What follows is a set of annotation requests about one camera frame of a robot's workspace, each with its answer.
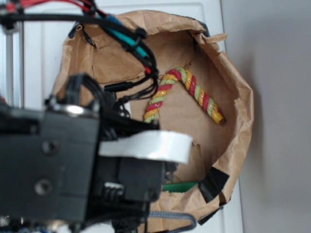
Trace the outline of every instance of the brown paper bag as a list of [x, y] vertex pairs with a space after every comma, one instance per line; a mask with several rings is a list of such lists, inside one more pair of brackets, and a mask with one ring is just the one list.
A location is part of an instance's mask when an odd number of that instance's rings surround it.
[[[252, 89], [227, 55], [218, 51], [217, 42], [225, 40], [225, 34], [207, 37], [198, 21], [163, 12], [134, 11], [116, 17], [129, 29], [146, 30], [145, 43], [155, 54], [160, 78], [172, 68], [187, 68], [218, 103], [225, 117], [225, 123], [216, 124], [178, 82], [160, 109], [162, 129], [187, 133], [194, 138], [190, 163], [179, 166], [174, 181], [202, 182], [186, 193], [162, 192], [152, 204], [152, 210], [189, 213], [204, 221], [203, 217], [230, 201], [245, 160], [254, 119]], [[63, 95], [67, 77], [82, 71], [103, 85], [144, 75], [139, 62], [98, 26], [84, 27], [93, 46], [84, 39], [82, 27], [72, 39], [67, 38], [53, 93]], [[86, 103], [90, 98], [90, 93], [84, 91], [82, 101]], [[131, 102], [133, 118], [142, 120], [148, 101]], [[172, 230], [188, 224], [149, 219], [148, 230]]]

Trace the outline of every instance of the screw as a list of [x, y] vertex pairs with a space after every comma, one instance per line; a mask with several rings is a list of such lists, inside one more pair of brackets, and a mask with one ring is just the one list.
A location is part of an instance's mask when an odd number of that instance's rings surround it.
[[59, 141], [51, 140], [51, 141], [44, 141], [42, 143], [42, 151], [47, 155], [53, 155], [59, 149]]
[[35, 192], [39, 196], [47, 196], [53, 190], [53, 186], [50, 180], [48, 179], [41, 179], [37, 183], [35, 183]]

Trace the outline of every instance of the white wall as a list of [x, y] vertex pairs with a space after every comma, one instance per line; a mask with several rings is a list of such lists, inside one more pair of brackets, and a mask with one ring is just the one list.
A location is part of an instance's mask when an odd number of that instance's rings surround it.
[[311, 1], [222, 0], [226, 51], [253, 87], [245, 233], [311, 232]]

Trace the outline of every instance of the multicolored rope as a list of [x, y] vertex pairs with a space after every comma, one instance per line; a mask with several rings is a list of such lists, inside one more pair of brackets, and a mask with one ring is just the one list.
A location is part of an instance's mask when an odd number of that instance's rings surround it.
[[156, 94], [154, 94], [146, 108], [144, 122], [149, 123], [158, 118], [158, 112], [163, 105], [163, 101], [166, 99], [173, 84], [178, 80], [183, 82], [190, 95], [195, 98], [203, 108], [204, 112], [207, 112], [217, 124], [220, 124], [225, 120], [215, 101], [204, 92], [190, 71], [179, 67], [171, 69], [166, 75], [164, 75]]

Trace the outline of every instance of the twisted rope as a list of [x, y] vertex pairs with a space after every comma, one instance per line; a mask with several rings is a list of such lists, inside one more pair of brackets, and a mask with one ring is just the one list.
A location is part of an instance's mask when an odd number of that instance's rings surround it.
[[225, 120], [218, 105], [200, 87], [196, 78], [190, 73], [190, 71], [179, 67], [177, 69], [171, 69], [166, 75], [164, 75], [156, 94], [152, 97], [146, 108], [144, 122], [149, 123], [154, 119], [158, 119], [159, 109], [163, 105], [163, 101], [166, 100], [167, 94], [176, 81], [182, 81], [190, 95], [195, 98], [203, 108], [204, 112], [207, 112], [217, 124], [220, 124]]

